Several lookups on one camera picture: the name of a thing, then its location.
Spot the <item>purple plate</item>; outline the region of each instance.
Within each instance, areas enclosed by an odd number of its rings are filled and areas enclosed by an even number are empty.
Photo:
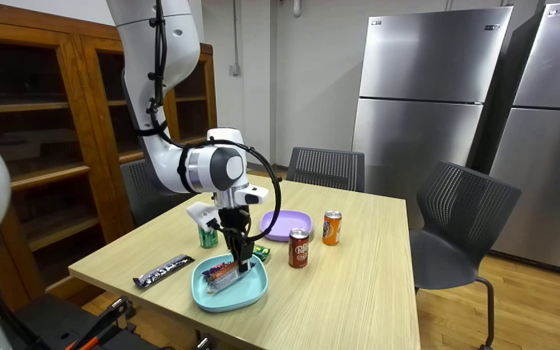
[[[261,219],[261,231],[269,226],[274,212],[267,212]],[[271,241],[288,242],[289,232],[293,228],[304,228],[309,232],[313,230],[313,220],[304,212],[295,210],[280,210],[276,223],[271,228],[271,232],[265,238]]]

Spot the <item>light wood tabletop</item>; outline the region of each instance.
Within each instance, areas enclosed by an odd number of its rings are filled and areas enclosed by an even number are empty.
[[[252,184],[272,188],[269,178],[248,177]],[[291,181],[280,186],[282,209],[308,213],[314,237],[308,265],[301,269],[289,266],[287,243],[256,242],[271,248],[271,254],[264,262],[269,286],[255,304],[208,313],[193,300],[195,266],[228,253],[221,233],[218,246],[201,248],[196,224],[185,212],[196,201],[212,203],[210,193],[191,198],[72,264],[70,272],[241,348],[420,349],[405,202]],[[263,214],[273,210],[270,192],[266,203],[250,206],[251,235],[260,232]],[[343,215],[336,246],[321,241],[327,210]],[[196,261],[146,290],[133,284],[133,277],[178,254]]]

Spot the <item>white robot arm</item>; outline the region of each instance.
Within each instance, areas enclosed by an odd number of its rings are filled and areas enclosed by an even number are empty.
[[[214,193],[215,206],[196,203],[187,209],[203,228],[222,231],[240,269],[249,268],[254,241],[269,233],[280,211],[280,187],[271,165],[243,145],[240,131],[211,129],[207,141],[184,146],[165,129],[163,97],[195,68],[200,42],[187,0],[107,0],[124,48],[123,88],[138,130],[154,185],[164,192]],[[272,177],[276,209],[271,225],[248,237],[249,204],[260,204],[268,190],[249,184],[246,152]]]

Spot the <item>refrigerator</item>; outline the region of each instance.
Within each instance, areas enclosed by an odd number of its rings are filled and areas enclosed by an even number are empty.
[[[512,7],[370,17],[352,149],[365,192],[406,200],[438,161],[466,165]]]
[[[514,31],[505,69],[490,175],[522,197],[493,250],[560,267],[560,4]]]

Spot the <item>gray mesh chair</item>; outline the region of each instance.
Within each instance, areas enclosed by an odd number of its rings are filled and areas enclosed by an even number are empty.
[[[485,284],[489,332],[482,350],[490,350],[494,340],[494,288],[478,276],[478,267],[521,194],[518,188],[449,162],[440,162],[418,192],[425,226],[410,231],[416,292],[474,281]]]
[[[286,179],[364,192],[364,153],[295,147]]]
[[[178,206],[187,199],[194,197],[193,193],[175,193],[164,195],[151,184],[146,174],[144,159],[128,162],[120,166],[124,186],[129,204],[133,212],[133,219],[137,226],[141,226],[162,215],[171,208]]]

